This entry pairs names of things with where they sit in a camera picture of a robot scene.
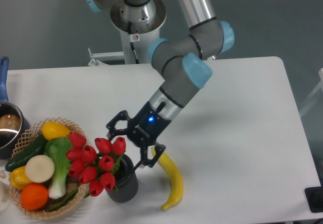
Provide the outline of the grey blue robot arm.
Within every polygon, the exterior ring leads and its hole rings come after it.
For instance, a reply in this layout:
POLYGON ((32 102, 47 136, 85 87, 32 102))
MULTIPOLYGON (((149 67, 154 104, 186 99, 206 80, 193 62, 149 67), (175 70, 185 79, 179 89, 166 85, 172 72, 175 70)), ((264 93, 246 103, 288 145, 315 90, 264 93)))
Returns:
POLYGON ((152 167, 165 150, 158 136, 210 79, 212 70, 205 61, 233 46, 233 29, 218 21, 210 0, 178 0, 189 35, 170 42, 159 36, 166 20, 161 0, 86 1, 93 11, 110 10, 125 63, 150 63, 164 79, 135 117, 122 111, 107 124, 109 139, 127 136, 140 148, 138 164, 152 167))

